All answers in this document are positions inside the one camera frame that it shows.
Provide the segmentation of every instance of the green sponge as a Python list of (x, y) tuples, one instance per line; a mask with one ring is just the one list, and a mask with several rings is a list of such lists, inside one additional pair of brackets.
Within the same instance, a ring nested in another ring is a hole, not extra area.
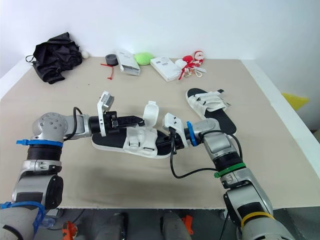
[(148, 65), (154, 56), (149, 52), (141, 52), (134, 55), (134, 59), (139, 65)]

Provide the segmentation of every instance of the table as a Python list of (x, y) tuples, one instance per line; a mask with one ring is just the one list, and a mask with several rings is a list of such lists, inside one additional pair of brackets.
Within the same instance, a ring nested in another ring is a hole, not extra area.
[[(320, 180), (270, 102), (240, 60), (206, 60), (208, 73), (165, 82), (150, 66), (140, 76), (126, 75), (100, 66), (103, 57), (90, 57), (66, 80), (53, 85), (42, 82), (30, 69), (0, 101), (0, 202), (11, 199), (28, 147), (16, 140), (29, 139), (32, 123), (42, 114), (71, 115), (74, 106), (97, 115), (97, 101), (107, 90), (118, 116), (142, 116), (149, 100), (160, 107), (157, 125), (169, 112), (184, 122), (200, 121), (189, 107), (185, 93), (190, 88), (224, 89), (231, 103), (226, 113), (237, 126), (243, 160), (253, 171), (274, 208), (318, 206)], [(64, 180), (61, 208), (181, 208), (223, 209), (221, 182), (206, 171), (175, 179), (169, 159), (102, 151), (90, 138), (68, 141), (61, 155)], [(213, 164), (203, 145), (178, 151), (174, 156), (178, 174)]]

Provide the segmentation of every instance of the red and white toy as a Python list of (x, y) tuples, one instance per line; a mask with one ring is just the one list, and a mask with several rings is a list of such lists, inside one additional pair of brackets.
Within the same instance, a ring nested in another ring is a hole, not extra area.
[(204, 52), (196, 51), (194, 52), (194, 57), (187, 55), (182, 59), (176, 60), (174, 63), (182, 70), (179, 80), (183, 75), (190, 76), (192, 73), (195, 73), (197, 77), (201, 77), (202, 73), (197, 71), (195, 67), (199, 67), (204, 62), (204, 59)]
[(203, 51), (194, 52), (194, 63), (197, 67), (199, 67), (205, 60)]

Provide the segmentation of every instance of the black cable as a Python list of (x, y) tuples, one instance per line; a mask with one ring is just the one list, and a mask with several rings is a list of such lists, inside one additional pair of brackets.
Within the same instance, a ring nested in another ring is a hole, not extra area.
[(226, 230), (226, 226), (227, 226), (227, 223), (228, 223), (228, 218), (229, 218), (229, 212), (226, 213), (224, 224), (223, 224), (223, 227), (222, 227), (222, 231), (221, 231), (219, 240), (222, 240), (222, 237), (224, 236), (224, 232)]
[(224, 131), (221, 131), (221, 130), (210, 130), (210, 131), (206, 131), (206, 132), (204, 132), (204, 133), (199, 133), (201, 142), (203, 141), (204, 136), (205, 136), (206, 134), (211, 134), (211, 133), (223, 133), (223, 134), (226, 134), (226, 135), (231, 136), (231, 137), (235, 140), (236, 144), (238, 145), (239, 156), (240, 156), (240, 158), (242, 159), (242, 148), (241, 148), (241, 145), (240, 145), (240, 142), (239, 142), (238, 138), (237, 138), (235, 135), (233, 135), (233, 134), (231, 134), (231, 133), (225, 133)]
[(73, 108), (73, 131), (71, 134), (68, 134), (68, 136), (65, 139), (63, 139), (64, 142), (67, 140), (70, 140), (76, 134), (77, 127), (78, 127), (77, 111), (79, 112), (79, 114), (82, 115), (81, 110), (75, 106)]
[(26, 61), (27, 63), (31, 63), (34, 58), (35, 58), (35, 56), (33, 56), (33, 55), (28, 55), (28, 56), (25, 57), (25, 61)]
[[(72, 223), (74, 224), (80, 217), (81, 215), (84, 213), (85, 209), (82, 209), (82, 211), (80, 212), (80, 214), (72, 221)], [(57, 231), (57, 230), (62, 230), (61, 228), (47, 228), (50, 231)]]
[(171, 154), (170, 154), (170, 168), (171, 168), (171, 172), (173, 174), (173, 176), (176, 178), (176, 179), (183, 179), (191, 174), (195, 174), (195, 173), (198, 173), (198, 172), (201, 172), (201, 171), (217, 171), (215, 168), (209, 168), (209, 167), (206, 167), (206, 168), (200, 168), (200, 169), (197, 169), (197, 170), (194, 170), (194, 171), (191, 171), (191, 172), (188, 172), (184, 175), (181, 175), (181, 176), (178, 176), (176, 173), (175, 173), (175, 170), (174, 170), (174, 163), (173, 163), (173, 160), (174, 160), (174, 152), (175, 152), (175, 137), (174, 136), (171, 136)]

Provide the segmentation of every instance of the black cloth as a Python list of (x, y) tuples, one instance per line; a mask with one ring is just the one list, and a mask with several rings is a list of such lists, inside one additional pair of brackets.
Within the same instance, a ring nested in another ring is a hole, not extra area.
[(49, 84), (64, 80), (62, 71), (72, 70), (82, 63), (79, 47), (71, 41), (68, 32), (37, 45), (33, 57), (36, 59), (32, 62), (36, 73)]

